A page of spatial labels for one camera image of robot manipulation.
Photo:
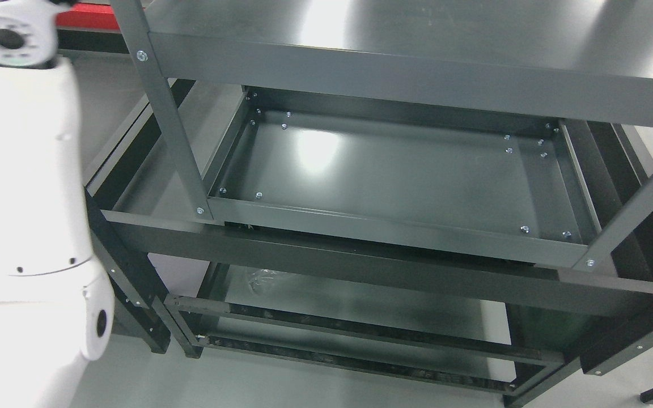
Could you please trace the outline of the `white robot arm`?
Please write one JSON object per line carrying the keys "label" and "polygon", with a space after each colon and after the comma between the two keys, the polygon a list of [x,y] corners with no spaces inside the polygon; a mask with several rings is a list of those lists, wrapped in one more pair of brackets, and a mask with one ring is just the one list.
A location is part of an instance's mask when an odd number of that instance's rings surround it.
{"label": "white robot arm", "polygon": [[0,2],[0,407],[68,407],[106,351],[111,280],[94,253],[79,90],[57,53],[73,1]]}

